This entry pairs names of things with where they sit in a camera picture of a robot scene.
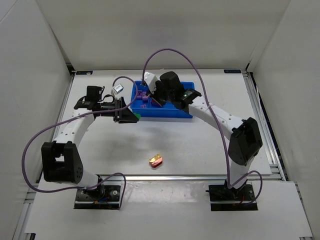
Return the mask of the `green number three brick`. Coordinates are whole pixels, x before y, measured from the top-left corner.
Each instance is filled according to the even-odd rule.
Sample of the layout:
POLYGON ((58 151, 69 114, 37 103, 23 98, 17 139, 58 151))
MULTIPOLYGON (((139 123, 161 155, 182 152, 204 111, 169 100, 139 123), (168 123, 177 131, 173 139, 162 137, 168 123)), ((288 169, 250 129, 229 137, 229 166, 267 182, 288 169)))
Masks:
POLYGON ((141 118, 141 115, 140 115, 140 114, 134 113, 134 115, 135 115, 135 117, 136 117, 138 120, 140 120, 140 118, 141 118))

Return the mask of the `purple curved brick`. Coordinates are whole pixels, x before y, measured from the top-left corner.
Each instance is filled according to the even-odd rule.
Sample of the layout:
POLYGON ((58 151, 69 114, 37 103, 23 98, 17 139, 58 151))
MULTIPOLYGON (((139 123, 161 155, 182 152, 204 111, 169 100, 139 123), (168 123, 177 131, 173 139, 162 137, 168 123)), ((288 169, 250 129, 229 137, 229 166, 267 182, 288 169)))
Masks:
POLYGON ((143 96, 143 91, 142 90, 138 90, 137 94, 136 94, 136 99, 137 100, 141 100, 143 96))

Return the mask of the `red yellow purple brick stack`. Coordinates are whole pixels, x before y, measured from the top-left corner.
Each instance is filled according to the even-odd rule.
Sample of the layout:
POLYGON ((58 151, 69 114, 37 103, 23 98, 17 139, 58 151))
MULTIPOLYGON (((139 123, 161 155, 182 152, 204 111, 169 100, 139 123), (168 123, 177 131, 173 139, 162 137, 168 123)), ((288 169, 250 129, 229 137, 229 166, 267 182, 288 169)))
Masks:
POLYGON ((158 166, 160 166, 163 163, 163 156, 162 156, 161 152, 159 152, 156 155, 154 155, 153 157, 151 157, 148 160, 148 163, 152 168, 157 168, 158 166))

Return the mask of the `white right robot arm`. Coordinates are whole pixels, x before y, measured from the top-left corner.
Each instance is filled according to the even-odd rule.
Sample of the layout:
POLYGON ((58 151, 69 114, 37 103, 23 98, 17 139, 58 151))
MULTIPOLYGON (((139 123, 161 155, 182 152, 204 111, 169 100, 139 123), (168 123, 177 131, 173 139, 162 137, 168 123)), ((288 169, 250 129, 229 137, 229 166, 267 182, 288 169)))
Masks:
POLYGON ((171 103, 176 109, 203 120, 222 134, 222 141, 227 144, 227 187, 234 190, 243 188, 253 159, 263 146, 257 121, 252 117, 242 119, 209 103, 202 93, 185 88, 173 71, 160 77, 145 72, 142 79, 148 87, 149 96, 160 106, 171 103))

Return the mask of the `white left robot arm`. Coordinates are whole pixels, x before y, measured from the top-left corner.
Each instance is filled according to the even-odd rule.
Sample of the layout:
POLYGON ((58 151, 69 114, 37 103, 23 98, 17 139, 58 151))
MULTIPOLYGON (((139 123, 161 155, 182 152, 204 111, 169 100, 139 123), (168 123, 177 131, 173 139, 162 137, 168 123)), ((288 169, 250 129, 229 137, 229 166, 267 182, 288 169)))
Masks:
POLYGON ((88 86, 86 96, 80 98, 72 113, 75 120, 70 121, 52 142, 41 147, 43 176, 45 181, 70 184, 85 189, 86 192, 101 192, 98 186, 102 178, 84 169, 78 146, 89 126, 97 117, 111 117, 119 124, 137 123, 139 118, 126 106, 123 97, 103 102, 104 88, 88 86))

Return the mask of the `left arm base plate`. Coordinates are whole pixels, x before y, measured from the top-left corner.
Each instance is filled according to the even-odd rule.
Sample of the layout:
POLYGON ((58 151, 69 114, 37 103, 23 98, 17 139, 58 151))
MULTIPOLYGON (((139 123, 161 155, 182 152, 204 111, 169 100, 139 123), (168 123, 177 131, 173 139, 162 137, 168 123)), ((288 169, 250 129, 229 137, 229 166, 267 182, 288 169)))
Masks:
POLYGON ((77 190, 73 208, 76 210, 119 210, 126 183, 106 181, 93 190, 77 190))

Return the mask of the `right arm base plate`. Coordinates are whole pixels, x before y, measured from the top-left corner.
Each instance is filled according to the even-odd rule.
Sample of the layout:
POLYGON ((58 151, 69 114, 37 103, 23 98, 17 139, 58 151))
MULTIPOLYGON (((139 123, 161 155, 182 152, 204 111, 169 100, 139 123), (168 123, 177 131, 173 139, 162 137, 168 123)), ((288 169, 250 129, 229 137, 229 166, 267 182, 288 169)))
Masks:
POLYGON ((240 190, 228 189, 224 184, 209 185, 205 192, 209 195, 210 210, 212 212, 258 210, 256 201, 253 201, 256 195, 251 184, 246 184, 240 190))

